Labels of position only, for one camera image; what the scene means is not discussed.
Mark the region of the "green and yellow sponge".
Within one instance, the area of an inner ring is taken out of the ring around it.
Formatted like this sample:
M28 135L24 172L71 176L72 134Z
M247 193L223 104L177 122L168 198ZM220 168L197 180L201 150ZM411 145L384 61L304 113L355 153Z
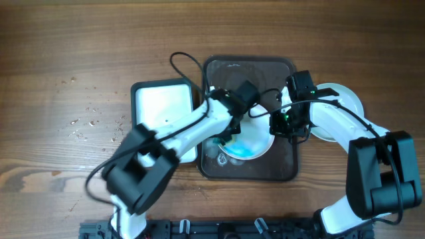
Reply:
M221 146L231 145L236 142L238 134L224 135L222 137L217 137L214 142Z

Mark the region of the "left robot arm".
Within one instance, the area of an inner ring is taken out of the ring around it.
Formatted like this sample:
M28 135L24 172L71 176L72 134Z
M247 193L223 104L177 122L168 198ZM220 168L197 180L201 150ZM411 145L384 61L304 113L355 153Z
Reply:
M165 191L182 156L212 136L235 128L259 100L249 81L235 90L218 89L190 114L160 127L135 126L102 170L117 215L112 226L120 238L137 238L147 225L145 212Z

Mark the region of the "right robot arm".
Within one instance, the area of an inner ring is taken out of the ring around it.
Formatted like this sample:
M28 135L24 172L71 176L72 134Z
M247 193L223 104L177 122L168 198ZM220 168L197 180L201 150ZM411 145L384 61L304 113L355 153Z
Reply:
M414 140L389 131L341 103L333 88L319 89L308 71L286 78L282 105L270 112L270 133L291 139L319 127L348 154L345 196L315 212L311 235L337 238L375 222L397 225L422 202Z

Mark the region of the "white plate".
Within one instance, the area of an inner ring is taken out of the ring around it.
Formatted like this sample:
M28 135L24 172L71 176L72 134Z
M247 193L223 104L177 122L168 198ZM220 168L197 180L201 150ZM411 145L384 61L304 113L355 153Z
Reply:
M248 110L240 122L241 133L235 143L221 146L214 142L216 137L212 138L212 144L225 155L246 161L263 156L271 148L275 137L269 132L270 117L258 102Z

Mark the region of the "pale grey plate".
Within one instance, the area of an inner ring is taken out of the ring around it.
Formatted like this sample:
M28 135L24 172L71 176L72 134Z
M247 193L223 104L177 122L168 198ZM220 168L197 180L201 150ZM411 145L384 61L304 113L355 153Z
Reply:
M331 88L335 90L337 93L339 93L340 99L338 100L338 102L342 106L355 112L358 116L362 116L362 117L365 116L365 111L360 99L358 98L356 93L354 93L351 89L336 83L322 83L317 85L318 90L325 89L325 88ZM337 142L329 133L327 133L324 129L320 127L313 127L311 129L311 133L314 136L324 141L329 141L334 143Z

